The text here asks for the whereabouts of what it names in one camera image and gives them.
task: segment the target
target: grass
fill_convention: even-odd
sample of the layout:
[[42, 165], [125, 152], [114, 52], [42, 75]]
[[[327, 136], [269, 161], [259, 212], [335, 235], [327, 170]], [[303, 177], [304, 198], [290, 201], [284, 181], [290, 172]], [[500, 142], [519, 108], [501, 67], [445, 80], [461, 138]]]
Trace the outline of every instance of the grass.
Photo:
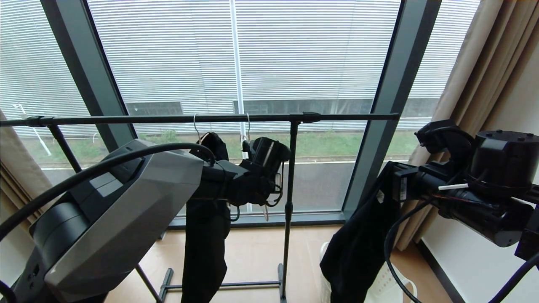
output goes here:
[[[251, 139], [266, 136], [289, 146], [290, 135], [283, 133], [269, 134], [251, 134]], [[229, 158], [240, 159], [241, 150], [238, 134], [223, 134], [220, 136], [226, 143]], [[141, 139], [148, 140], [157, 144], [171, 142], [196, 142], [196, 135], [177, 134], [173, 130], [167, 130], [161, 135], [140, 135]], [[353, 160], [359, 151], [363, 133], [340, 133], [340, 132], [305, 132], [298, 134], [297, 157], [324, 159], [323, 161], [334, 160]], [[43, 138], [51, 156], [47, 156], [46, 151], [37, 139], [23, 139], [23, 143], [34, 157], [36, 162], [42, 167], [66, 166], [67, 159], [61, 151], [60, 146], [51, 137]], [[100, 138], [67, 139], [77, 160], [83, 164], [97, 163], [108, 154], [105, 145]], [[413, 131], [397, 131], [386, 154], [388, 157], [408, 157], [417, 145], [417, 139]]]

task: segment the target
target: floor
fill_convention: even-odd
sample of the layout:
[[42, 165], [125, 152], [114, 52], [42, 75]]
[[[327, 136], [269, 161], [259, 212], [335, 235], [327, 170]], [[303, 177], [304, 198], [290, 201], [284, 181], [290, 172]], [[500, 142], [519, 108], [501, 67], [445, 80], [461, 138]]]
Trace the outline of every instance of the floor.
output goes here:
[[[288, 302], [320, 302], [321, 273], [319, 268], [320, 247], [329, 241], [338, 226], [292, 228], [287, 298]], [[226, 262], [228, 271], [224, 283], [277, 280], [277, 265], [282, 263], [284, 229], [233, 229], [226, 239]], [[172, 284], [182, 283], [185, 233], [169, 231], [165, 238], [155, 243], [140, 262], [150, 282], [159, 291], [167, 268], [175, 274]], [[414, 281], [419, 299], [423, 302], [449, 303], [447, 293], [417, 251], [411, 245], [404, 252], [395, 252], [392, 262], [403, 275]], [[170, 292], [166, 302], [180, 302], [181, 292]], [[155, 302], [142, 280], [133, 271], [115, 290], [110, 292], [107, 303]], [[213, 297], [212, 303], [278, 303], [278, 288], [248, 290], [222, 289]]]

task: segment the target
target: hanging clothes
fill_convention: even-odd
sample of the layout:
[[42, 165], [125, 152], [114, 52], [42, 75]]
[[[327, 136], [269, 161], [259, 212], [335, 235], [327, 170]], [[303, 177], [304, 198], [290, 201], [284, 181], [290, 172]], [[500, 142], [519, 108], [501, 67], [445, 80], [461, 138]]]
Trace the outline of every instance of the hanging clothes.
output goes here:
[[[226, 144], [216, 133], [206, 133], [201, 141], [197, 143], [208, 147], [216, 160], [229, 159]], [[182, 303], [210, 302], [227, 270], [225, 239], [230, 232], [230, 209], [225, 201], [195, 199], [186, 207]]]
[[331, 284], [331, 303], [363, 302], [385, 262], [385, 236], [400, 214], [399, 203], [391, 198], [393, 165], [387, 163], [352, 217], [333, 235], [320, 262]]

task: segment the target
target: clothing rack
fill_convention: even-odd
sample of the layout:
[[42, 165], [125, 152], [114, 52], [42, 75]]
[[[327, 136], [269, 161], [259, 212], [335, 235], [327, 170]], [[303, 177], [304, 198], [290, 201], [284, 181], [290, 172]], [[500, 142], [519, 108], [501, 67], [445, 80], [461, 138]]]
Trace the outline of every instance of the clothing rack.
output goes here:
[[[318, 121], [374, 121], [374, 120], [398, 120], [399, 114], [345, 114], [345, 115], [323, 115], [318, 113], [288, 114], [288, 115], [195, 115], [191, 116], [92, 116], [85, 118], [55, 118], [45, 116], [33, 116], [24, 120], [0, 121], [0, 127], [7, 126], [29, 126], [47, 127], [53, 137], [58, 141], [67, 160], [76, 173], [82, 171], [75, 155], [71, 151], [69, 144], [60, 128], [60, 125], [88, 125], [88, 124], [123, 124], [123, 123], [196, 123], [196, 122], [290, 122], [290, 160], [288, 166], [288, 189], [285, 204], [285, 249], [283, 262], [277, 266], [278, 280], [242, 283], [223, 283], [221, 287], [279, 287], [280, 302], [286, 303], [286, 277], [288, 270], [288, 250], [290, 242], [290, 227], [292, 222], [292, 193], [294, 186], [294, 168], [296, 156], [296, 141], [298, 138], [298, 127], [301, 123], [314, 123]], [[165, 301], [170, 290], [181, 289], [182, 285], [171, 285], [170, 281], [174, 270], [169, 268], [165, 274], [163, 284], [159, 294], [155, 291], [150, 281], [146, 277], [140, 265], [136, 266], [136, 271], [142, 281], [151, 292], [157, 303]]]

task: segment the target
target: baseboard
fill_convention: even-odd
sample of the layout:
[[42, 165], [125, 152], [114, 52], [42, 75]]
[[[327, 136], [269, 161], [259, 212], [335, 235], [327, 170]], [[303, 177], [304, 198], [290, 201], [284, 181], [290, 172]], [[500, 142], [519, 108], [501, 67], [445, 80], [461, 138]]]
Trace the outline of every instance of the baseboard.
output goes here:
[[453, 303], [465, 303], [464, 299], [460, 296], [460, 293], [457, 291], [453, 283], [451, 283], [451, 281], [449, 280], [449, 277], [445, 274], [440, 264], [438, 264], [438, 261], [436, 261], [431, 251], [427, 248], [425, 243], [423, 243], [423, 240], [420, 240], [417, 243], [417, 250], [419, 250], [419, 252], [423, 256], [423, 258], [425, 258], [425, 261], [427, 261], [427, 264], [431, 267], [438, 280], [440, 280], [441, 285], [449, 295], [449, 298], [451, 298], [451, 301], [453, 301]]

